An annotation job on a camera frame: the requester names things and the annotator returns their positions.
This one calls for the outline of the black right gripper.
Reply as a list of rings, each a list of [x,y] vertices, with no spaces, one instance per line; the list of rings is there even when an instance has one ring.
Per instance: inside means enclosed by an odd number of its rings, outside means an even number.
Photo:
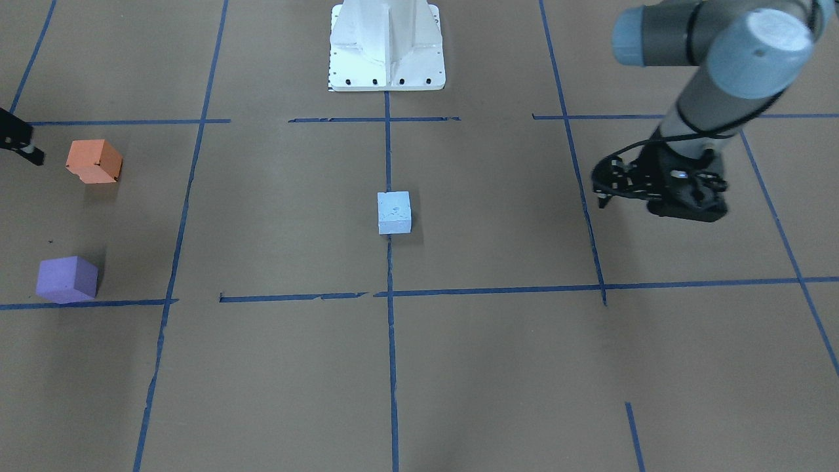
[[[32,140],[33,126],[1,108],[1,149],[17,153],[34,165],[43,165],[45,153]]]

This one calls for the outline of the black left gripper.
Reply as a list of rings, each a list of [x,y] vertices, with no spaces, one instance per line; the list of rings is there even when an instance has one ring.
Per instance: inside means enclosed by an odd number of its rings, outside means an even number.
[[[714,223],[728,214],[724,164],[712,149],[692,159],[665,144],[647,144],[629,163],[614,153],[594,167],[591,183],[600,208],[622,197],[646,201],[648,212],[659,217]]]

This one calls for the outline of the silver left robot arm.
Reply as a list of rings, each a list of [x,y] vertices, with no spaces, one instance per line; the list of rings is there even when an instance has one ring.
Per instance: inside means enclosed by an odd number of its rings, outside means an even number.
[[[794,83],[836,15],[833,1],[662,1],[622,12],[612,54],[624,66],[695,74],[631,162],[621,150],[591,171],[600,208],[638,199],[659,217],[726,215],[723,149]]]

